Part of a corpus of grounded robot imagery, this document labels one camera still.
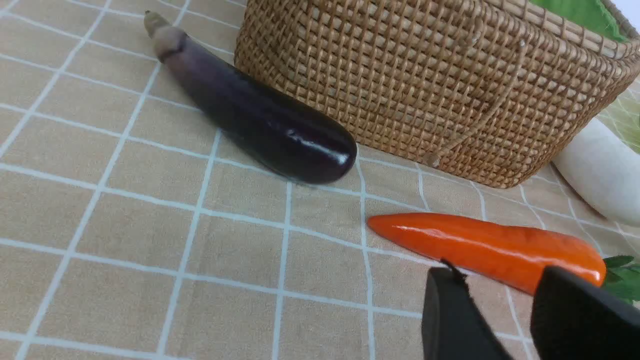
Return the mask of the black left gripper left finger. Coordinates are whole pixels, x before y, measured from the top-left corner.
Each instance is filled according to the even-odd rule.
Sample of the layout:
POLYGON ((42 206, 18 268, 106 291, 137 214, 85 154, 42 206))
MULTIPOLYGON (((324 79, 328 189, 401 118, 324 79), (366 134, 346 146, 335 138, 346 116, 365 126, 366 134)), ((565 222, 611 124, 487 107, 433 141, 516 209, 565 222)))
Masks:
POLYGON ((425 360, 510 360, 473 300, 467 275, 441 259, 427 272, 422 312, 425 360))

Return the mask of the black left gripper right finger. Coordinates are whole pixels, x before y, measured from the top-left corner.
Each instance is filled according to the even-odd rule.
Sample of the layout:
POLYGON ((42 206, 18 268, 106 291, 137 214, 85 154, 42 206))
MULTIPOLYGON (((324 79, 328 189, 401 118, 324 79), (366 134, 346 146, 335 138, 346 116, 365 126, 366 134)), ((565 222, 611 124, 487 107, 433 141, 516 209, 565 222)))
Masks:
POLYGON ((530 333, 542 360, 640 357, 639 310, 559 266, 542 271, 530 333))

